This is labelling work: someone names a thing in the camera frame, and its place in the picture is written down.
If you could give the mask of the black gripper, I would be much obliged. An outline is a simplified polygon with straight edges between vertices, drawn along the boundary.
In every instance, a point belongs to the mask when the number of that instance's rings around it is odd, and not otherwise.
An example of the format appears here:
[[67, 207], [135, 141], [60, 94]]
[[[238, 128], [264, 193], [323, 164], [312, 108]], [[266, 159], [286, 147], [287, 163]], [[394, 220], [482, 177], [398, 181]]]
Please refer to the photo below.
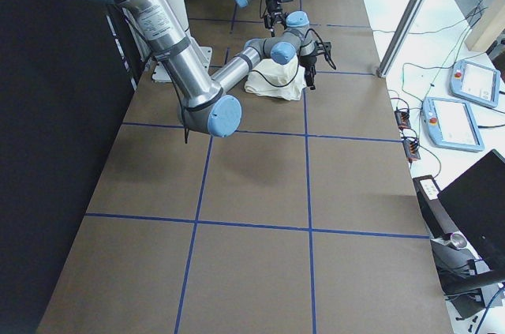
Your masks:
[[317, 56], [308, 54], [300, 57], [300, 65], [305, 68], [305, 83], [310, 90], [315, 90]]
[[266, 8], [264, 12], [264, 27], [270, 32], [271, 37], [275, 37], [275, 17], [277, 21], [287, 28], [286, 19], [288, 13], [282, 9], [282, 4], [285, 0], [266, 0]]

